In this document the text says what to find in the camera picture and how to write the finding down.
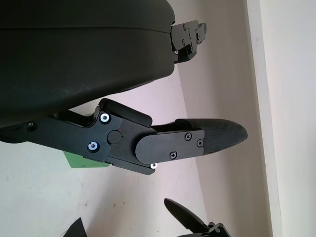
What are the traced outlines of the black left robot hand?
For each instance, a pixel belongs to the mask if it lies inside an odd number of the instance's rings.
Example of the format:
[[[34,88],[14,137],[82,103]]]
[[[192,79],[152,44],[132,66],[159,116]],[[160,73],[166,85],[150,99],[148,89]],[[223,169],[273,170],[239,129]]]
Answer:
[[[197,20],[176,24],[165,0],[1,1],[1,141],[145,175],[243,142],[246,129],[230,120],[153,125],[107,98],[171,75],[196,56],[206,32]]]

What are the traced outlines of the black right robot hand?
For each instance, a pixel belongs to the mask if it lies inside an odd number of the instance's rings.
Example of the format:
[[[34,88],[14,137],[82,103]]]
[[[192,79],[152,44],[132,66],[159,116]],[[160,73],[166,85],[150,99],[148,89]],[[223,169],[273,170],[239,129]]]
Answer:
[[[181,235],[180,237],[231,237],[222,223],[210,222],[206,225],[193,212],[172,199],[165,198],[164,205],[185,229],[192,232],[192,234]],[[63,237],[87,237],[82,219],[78,218],[67,229]]]

